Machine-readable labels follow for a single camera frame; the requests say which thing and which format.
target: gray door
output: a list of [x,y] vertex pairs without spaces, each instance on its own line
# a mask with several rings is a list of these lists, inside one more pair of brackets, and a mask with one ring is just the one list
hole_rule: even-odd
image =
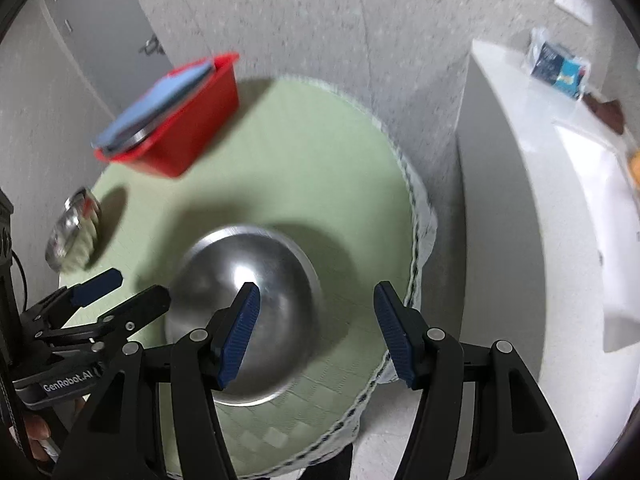
[[71,54],[105,104],[119,113],[172,69],[138,0],[45,0]]

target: small metal bowl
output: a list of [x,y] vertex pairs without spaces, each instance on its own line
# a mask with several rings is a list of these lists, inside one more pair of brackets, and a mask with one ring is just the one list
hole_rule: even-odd
[[100,204],[85,187],[65,202],[45,251],[45,260],[56,272],[72,272],[83,268],[94,252]]
[[237,225],[205,236],[184,257],[170,286],[167,341],[206,326],[244,282],[260,289],[260,314],[238,376],[224,392],[213,392],[217,402],[231,406],[253,406],[283,393],[319,339],[320,283],[305,253],[282,234]]

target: black pants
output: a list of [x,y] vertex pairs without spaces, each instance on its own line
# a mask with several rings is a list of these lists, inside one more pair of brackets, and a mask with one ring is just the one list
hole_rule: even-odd
[[307,467],[299,480],[349,480],[352,461],[353,444],[349,444],[332,459]]

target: silver screw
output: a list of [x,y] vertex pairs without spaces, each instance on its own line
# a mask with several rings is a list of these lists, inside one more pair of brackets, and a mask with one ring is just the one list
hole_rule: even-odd
[[209,334],[207,333],[206,330],[202,328],[197,328],[196,330],[194,330],[189,334],[189,339],[191,339],[192,341],[198,342],[198,341],[204,341],[208,336]]
[[508,354],[509,352],[511,352],[511,350],[513,350],[513,346],[508,341],[498,341],[495,344],[495,347],[503,354]]
[[442,341],[444,339],[444,332],[439,328],[430,328],[427,330],[427,337],[434,341]]
[[122,353],[124,355],[133,355],[138,351],[138,343],[135,341],[129,341],[122,347]]

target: brown object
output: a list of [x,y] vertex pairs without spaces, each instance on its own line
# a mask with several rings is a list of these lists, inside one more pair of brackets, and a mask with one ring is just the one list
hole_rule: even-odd
[[625,115],[622,112],[620,101],[614,99],[613,101],[601,103],[593,94],[585,94],[583,99],[589,110],[614,132],[619,135],[625,132]]
[[640,188],[640,152],[636,152],[636,154],[629,159],[629,171],[636,181],[636,186]]

